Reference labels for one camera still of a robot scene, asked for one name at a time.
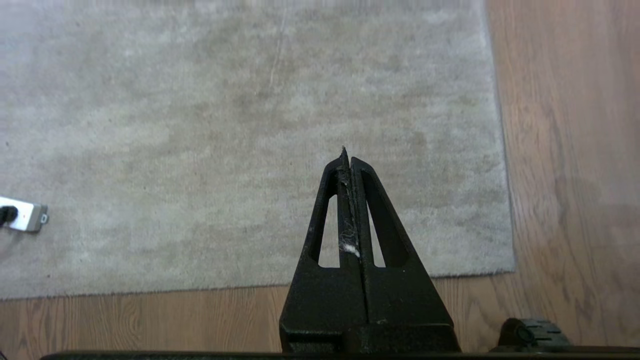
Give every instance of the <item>area rug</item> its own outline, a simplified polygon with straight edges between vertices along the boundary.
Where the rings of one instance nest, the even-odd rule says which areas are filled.
[[[514,269],[482,2],[0,9],[0,195],[50,218],[0,229],[0,299],[286,284],[342,146],[431,275]]]

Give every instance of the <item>wooden floor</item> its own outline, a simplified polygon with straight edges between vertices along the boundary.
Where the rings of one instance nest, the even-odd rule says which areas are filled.
[[[490,1],[515,274],[440,279],[461,345],[509,316],[640,346],[640,1]],[[278,351],[287,288],[0,303],[10,360],[65,349]]]

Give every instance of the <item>beige rug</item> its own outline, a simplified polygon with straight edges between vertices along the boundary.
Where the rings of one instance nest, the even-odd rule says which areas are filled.
[[[2,2],[0,195],[51,219],[0,299],[285,284],[342,145],[431,275],[512,270],[483,6]]]

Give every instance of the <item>power strip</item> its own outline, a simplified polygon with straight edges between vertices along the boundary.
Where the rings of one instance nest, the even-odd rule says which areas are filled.
[[[46,205],[0,197],[0,206],[15,206],[18,209],[15,220],[6,224],[11,229],[35,232],[49,221]]]

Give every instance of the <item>black power cord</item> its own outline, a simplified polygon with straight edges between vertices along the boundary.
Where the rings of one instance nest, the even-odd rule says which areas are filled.
[[[18,217],[18,208],[15,206],[3,206],[0,208],[0,226],[5,222],[12,222]]]

